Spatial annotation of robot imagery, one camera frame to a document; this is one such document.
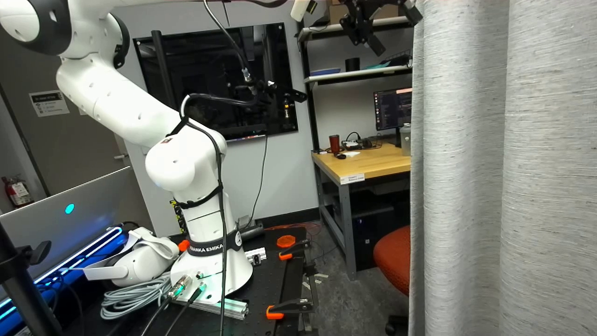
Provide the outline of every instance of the gray curtain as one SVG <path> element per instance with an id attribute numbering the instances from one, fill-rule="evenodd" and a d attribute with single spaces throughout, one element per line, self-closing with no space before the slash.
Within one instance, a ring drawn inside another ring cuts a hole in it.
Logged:
<path id="1" fill-rule="evenodd" d="M 597 335 L 597 1 L 417 1 L 410 335 Z"/>

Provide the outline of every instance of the gray cable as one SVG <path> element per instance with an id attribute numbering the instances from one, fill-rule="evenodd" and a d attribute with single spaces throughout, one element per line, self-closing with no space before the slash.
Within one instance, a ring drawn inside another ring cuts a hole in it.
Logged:
<path id="1" fill-rule="evenodd" d="M 158 300 L 172 288 L 170 272 L 138 285 L 106 292 L 101 303 L 100 316 L 104 320 L 114 320 L 132 311 L 145 307 Z"/>

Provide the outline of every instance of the metal shelving unit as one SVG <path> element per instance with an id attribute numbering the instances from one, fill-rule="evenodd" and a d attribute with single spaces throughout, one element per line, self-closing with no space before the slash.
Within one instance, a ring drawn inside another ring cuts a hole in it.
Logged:
<path id="1" fill-rule="evenodd" d="M 307 94 L 307 108 L 309 111 L 309 124 L 311 127 L 311 141 L 313 143 L 313 152 L 318 152 L 319 134 L 317 131 L 317 117 L 315 115 L 315 103 L 313 101 L 313 87 L 317 85 L 327 85 L 335 83 L 345 83 L 351 81 L 368 80 L 372 78 L 381 78 L 388 76 L 397 76 L 411 74 L 413 72 L 410 66 L 389 66 L 386 68 L 366 69 L 359 71 L 341 72 L 338 74 L 311 76 L 309 67 L 309 54 L 307 44 L 309 41 L 347 36 L 340 24 L 329 25 L 324 28 L 305 28 L 303 22 L 298 24 L 299 32 L 297 42 L 303 61 L 304 89 Z M 387 19 L 373 20 L 373 31 L 380 32 L 384 30 L 411 28 L 412 25 L 404 16 L 390 17 Z"/>

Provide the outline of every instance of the fire extinguisher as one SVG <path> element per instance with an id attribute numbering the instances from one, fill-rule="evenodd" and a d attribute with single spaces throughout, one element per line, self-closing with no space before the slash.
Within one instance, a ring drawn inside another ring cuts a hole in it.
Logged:
<path id="1" fill-rule="evenodd" d="M 2 181 L 4 182 L 4 191 L 6 192 L 8 199 L 10 199 L 10 203 L 12 203 L 15 208 L 20 208 L 33 203 L 33 198 L 31 197 L 29 189 L 27 189 L 25 181 L 21 180 L 18 176 L 12 178 L 3 176 Z"/>

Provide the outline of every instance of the orange chair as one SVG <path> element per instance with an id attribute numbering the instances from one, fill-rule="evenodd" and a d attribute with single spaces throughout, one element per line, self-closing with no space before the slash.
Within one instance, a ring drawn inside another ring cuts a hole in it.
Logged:
<path id="1" fill-rule="evenodd" d="M 410 226 L 399 228 L 377 242 L 373 258 L 394 287 L 408 296 L 410 284 Z M 398 326 L 408 326 L 408 317 L 390 315 L 386 334 L 395 335 Z"/>

